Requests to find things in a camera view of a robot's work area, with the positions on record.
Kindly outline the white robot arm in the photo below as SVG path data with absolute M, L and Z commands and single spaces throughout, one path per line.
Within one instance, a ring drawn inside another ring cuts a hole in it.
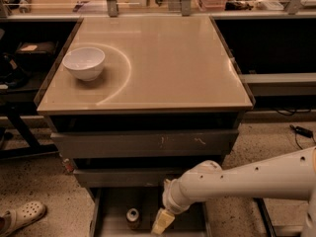
M 152 232 L 162 234 L 192 204 L 220 197 L 306 200 L 309 207 L 300 237 L 316 237 L 316 148 L 228 170 L 211 160 L 197 164 L 180 178 L 164 182 L 163 207 Z

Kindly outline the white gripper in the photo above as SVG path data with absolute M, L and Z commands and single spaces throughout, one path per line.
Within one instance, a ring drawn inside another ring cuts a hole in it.
M 162 200 L 166 209 L 160 208 L 158 210 L 151 230 L 151 233 L 156 235 L 161 235 L 173 223 L 175 215 L 185 212 L 192 204 L 191 201 L 183 195 L 178 179 L 166 179 L 164 181 Z

